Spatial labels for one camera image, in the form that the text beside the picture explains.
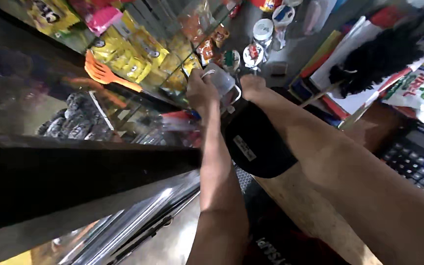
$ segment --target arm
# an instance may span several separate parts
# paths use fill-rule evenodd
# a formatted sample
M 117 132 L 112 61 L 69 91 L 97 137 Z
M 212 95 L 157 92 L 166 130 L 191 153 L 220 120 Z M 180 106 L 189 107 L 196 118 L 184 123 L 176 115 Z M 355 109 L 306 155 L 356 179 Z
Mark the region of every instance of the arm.
M 208 76 L 194 69 L 187 98 L 203 120 L 201 214 L 187 264 L 239 264 L 248 217 L 232 160 L 220 130 L 219 95 Z
M 303 172 L 385 265 L 424 264 L 424 192 L 362 146 L 244 76 L 245 99 L 259 106 Z

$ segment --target wooden counter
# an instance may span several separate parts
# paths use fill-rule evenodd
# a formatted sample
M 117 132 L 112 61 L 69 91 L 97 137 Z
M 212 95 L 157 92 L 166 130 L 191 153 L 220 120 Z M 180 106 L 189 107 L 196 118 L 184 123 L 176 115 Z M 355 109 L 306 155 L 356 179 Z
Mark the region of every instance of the wooden counter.
M 376 103 L 344 133 L 373 152 L 402 123 L 397 113 Z M 381 264 L 329 201 L 312 189 L 300 164 L 276 178 L 255 179 L 304 233 L 322 239 L 352 265 Z

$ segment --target white label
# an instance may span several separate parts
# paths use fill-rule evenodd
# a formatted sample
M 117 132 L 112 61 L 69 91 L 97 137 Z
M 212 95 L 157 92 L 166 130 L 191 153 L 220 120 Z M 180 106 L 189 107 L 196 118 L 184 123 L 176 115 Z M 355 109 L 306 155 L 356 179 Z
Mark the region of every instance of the white label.
M 251 149 L 248 147 L 248 145 L 243 141 L 243 139 L 237 135 L 235 138 L 233 138 L 233 142 L 235 142 L 240 149 L 240 151 L 244 154 L 244 156 L 248 159 L 248 161 L 251 161 L 256 158 L 256 155 L 251 151 Z

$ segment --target jar lid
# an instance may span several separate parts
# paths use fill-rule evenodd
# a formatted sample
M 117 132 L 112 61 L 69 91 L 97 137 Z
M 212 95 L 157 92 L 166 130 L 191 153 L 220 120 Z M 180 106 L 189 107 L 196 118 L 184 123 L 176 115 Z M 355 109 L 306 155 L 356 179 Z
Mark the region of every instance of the jar lid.
M 273 32 L 274 25 L 272 20 L 263 18 L 258 20 L 253 27 L 253 37 L 257 40 L 267 40 Z

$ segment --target black metal bar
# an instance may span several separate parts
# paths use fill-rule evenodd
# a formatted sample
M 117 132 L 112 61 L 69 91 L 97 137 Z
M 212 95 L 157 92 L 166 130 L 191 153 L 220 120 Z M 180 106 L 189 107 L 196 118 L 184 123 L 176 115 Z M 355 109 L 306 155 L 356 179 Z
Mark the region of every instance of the black metal bar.
M 0 135 L 0 228 L 191 171 L 200 157 L 186 147 Z

